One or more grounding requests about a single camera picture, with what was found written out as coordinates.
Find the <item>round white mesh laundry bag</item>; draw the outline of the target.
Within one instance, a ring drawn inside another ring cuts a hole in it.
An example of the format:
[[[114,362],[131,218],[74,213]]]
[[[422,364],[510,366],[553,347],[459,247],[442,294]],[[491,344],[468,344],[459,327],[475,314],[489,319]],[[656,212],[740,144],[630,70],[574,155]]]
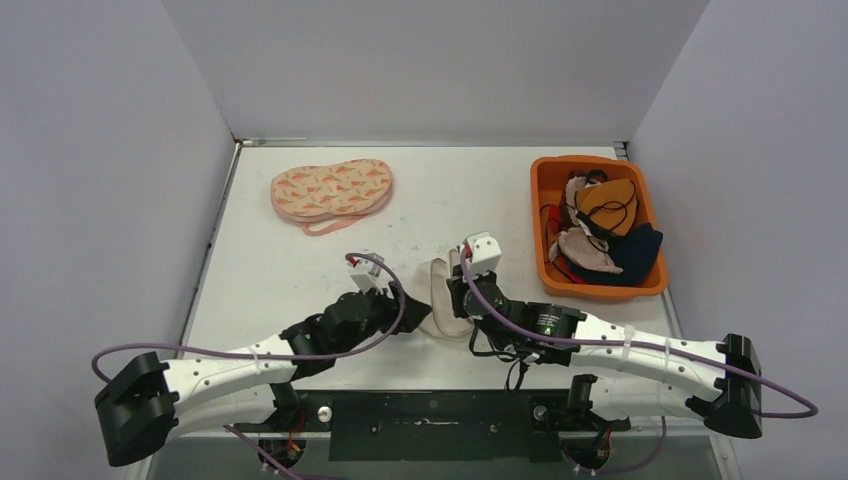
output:
[[[453,248],[447,258],[437,257],[419,264],[412,276],[412,296],[431,308],[418,329],[435,340],[461,342],[472,332],[469,319],[454,316],[447,284],[458,261],[458,250]]]

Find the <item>floral mesh laundry bag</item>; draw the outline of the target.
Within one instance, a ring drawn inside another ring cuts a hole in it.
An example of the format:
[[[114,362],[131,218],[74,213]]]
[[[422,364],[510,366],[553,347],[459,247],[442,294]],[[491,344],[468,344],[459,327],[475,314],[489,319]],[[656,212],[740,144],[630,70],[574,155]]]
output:
[[[317,237],[379,211],[391,198],[393,186],[391,168],[379,159],[300,166],[271,180],[270,204],[282,220]]]

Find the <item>beige pink lace bra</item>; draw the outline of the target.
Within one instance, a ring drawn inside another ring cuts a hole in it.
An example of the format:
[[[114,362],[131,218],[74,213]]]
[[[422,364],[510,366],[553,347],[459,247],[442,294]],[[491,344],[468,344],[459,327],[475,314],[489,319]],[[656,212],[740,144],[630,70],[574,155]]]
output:
[[[548,259],[553,262],[562,254],[574,265],[601,273],[621,274],[608,252],[608,244],[589,236],[581,227],[560,231],[548,250]]]

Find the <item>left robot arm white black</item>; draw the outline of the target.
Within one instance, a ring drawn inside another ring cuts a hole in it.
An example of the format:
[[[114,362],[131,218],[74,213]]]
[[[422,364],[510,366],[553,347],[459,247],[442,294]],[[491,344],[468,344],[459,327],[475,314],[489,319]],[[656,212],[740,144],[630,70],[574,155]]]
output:
[[[430,312],[390,283],[345,293],[323,312],[222,357],[162,360],[150,347],[95,397],[108,463],[136,463],[169,440],[220,425],[286,430],[301,410],[295,381],[332,368],[375,334],[416,330]]]

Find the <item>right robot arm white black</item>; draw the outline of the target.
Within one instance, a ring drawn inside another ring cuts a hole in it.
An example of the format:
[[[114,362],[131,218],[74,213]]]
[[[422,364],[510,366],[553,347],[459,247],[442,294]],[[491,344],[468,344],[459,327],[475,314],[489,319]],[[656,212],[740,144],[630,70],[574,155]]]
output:
[[[446,286],[455,316],[472,321],[496,356],[526,364],[599,368],[619,377],[574,377],[565,402],[568,421],[588,429],[598,421],[671,416],[699,420],[713,432],[762,435],[762,372],[751,339],[688,341],[602,320],[588,312],[508,299],[490,273],[469,284],[461,274]]]

